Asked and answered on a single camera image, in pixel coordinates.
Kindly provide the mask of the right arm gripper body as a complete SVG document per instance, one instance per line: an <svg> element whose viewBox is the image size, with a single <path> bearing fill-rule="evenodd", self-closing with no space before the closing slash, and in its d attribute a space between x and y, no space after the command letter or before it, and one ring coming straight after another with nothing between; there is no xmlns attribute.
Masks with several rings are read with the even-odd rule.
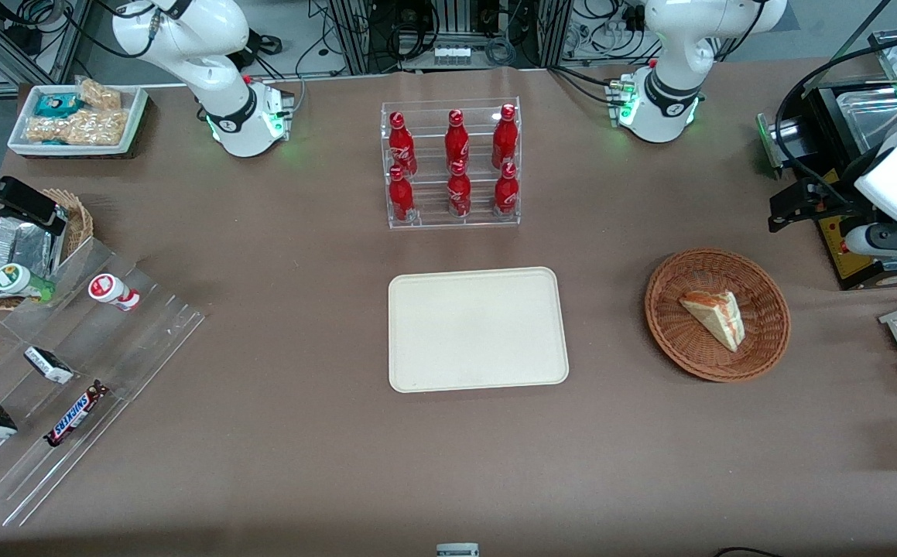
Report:
<svg viewBox="0 0 897 557"><path fill-rule="evenodd" d="M0 180L0 219L13 218L39 227L55 227L56 202L13 177Z"/></svg>

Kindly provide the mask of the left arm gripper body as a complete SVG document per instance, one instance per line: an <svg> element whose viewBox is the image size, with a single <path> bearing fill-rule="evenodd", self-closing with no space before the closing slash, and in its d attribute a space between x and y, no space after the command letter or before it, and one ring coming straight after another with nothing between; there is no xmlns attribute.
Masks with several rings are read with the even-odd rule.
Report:
<svg viewBox="0 0 897 557"><path fill-rule="evenodd" d="M801 221L860 215L860 205L838 189L838 181L830 183L824 179L803 176L799 179L799 185L803 188L805 202L805 206L799 209Z"/></svg>

